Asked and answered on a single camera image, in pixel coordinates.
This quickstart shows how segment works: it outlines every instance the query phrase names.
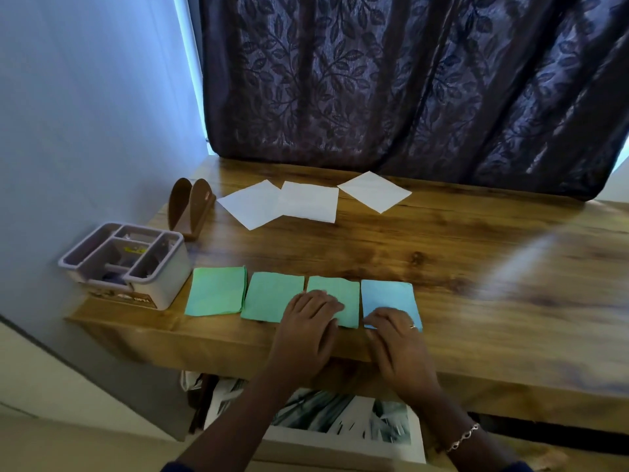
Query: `brown napkin holder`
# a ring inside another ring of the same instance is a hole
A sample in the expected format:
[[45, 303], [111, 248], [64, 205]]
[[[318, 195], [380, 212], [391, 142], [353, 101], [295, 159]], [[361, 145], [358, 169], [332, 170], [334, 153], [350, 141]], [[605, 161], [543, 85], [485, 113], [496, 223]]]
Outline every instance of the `brown napkin holder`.
[[208, 181], [197, 179], [193, 183], [182, 177], [170, 192], [168, 228], [181, 233], [187, 241], [197, 240], [215, 200]]

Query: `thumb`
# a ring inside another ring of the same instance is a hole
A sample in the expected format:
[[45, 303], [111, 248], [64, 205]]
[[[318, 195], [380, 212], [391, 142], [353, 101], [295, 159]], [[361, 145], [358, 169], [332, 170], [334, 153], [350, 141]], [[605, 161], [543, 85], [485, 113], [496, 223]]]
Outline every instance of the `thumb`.
[[369, 353], [372, 360], [378, 364], [380, 372], [385, 378], [393, 376], [393, 364], [389, 357], [389, 350], [384, 341], [376, 331], [365, 329], [367, 338], [369, 338]]
[[332, 355], [332, 349], [336, 343], [336, 337], [338, 336], [338, 320], [334, 318], [328, 323], [321, 337], [319, 343], [319, 357], [323, 361], [323, 364], [328, 362], [328, 359]]

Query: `silver bracelet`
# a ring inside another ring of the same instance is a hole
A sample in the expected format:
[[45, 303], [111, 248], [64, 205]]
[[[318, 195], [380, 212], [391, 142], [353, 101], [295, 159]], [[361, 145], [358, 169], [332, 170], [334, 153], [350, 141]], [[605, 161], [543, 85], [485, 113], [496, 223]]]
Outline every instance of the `silver bracelet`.
[[469, 439], [469, 438], [472, 436], [472, 433], [473, 433], [475, 430], [478, 430], [480, 427], [481, 427], [481, 425], [480, 425], [480, 424], [478, 424], [478, 422], [477, 422], [476, 424], [474, 424], [474, 425], [472, 426], [472, 428], [471, 428], [470, 430], [468, 430], [465, 434], [463, 434], [463, 435], [461, 436], [461, 438], [460, 438], [458, 441], [453, 442], [453, 443], [452, 443], [452, 445], [450, 446], [450, 449], [448, 449], [447, 451], [445, 451], [445, 453], [446, 453], [446, 454], [450, 454], [450, 452], [452, 452], [452, 451], [456, 451], [456, 450], [459, 448], [459, 446], [461, 445], [461, 443], [462, 443], [464, 440]]

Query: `blue sleeve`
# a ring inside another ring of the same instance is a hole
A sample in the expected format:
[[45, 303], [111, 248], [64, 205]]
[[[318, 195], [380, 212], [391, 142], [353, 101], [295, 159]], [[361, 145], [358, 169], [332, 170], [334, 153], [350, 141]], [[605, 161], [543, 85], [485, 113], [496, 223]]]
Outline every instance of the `blue sleeve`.
[[168, 462], [162, 468], [162, 472], [194, 472], [194, 471], [191, 468], [186, 467], [183, 464], [180, 464], [179, 462]]
[[503, 472], [533, 472], [533, 469], [526, 465], [524, 462], [515, 462], [511, 464]]

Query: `sticky note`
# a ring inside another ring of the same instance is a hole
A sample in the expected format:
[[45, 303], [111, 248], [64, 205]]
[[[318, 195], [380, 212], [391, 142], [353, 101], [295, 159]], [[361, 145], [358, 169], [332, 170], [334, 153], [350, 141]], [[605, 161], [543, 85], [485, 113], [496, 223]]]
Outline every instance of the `sticky note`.
[[360, 282], [362, 292], [362, 316], [368, 316], [374, 309], [386, 306], [401, 309], [408, 313], [413, 324], [421, 331], [420, 312], [415, 302], [413, 285], [401, 281], [363, 280]]
[[238, 190], [217, 202], [249, 230], [258, 228], [280, 216], [277, 200], [280, 190], [269, 181]]
[[307, 291], [322, 289], [336, 296], [336, 299], [345, 305], [343, 311], [339, 311], [334, 317], [339, 326], [346, 328], [358, 328], [358, 305], [360, 304], [360, 283], [346, 280], [345, 278], [327, 278], [311, 276], [308, 279]]
[[256, 272], [251, 277], [241, 318], [279, 323], [289, 301], [304, 291], [304, 277]]
[[247, 285], [245, 267], [195, 268], [185, 314], [192, 317], [238, 313]]
[[277, 201], [277, 213], [334, 223], [337, 204], [337, 187], [284, 182]]
[[378, 213], [389, 210], [412, 193], [373, 172], [365, 172], [338, 188]]

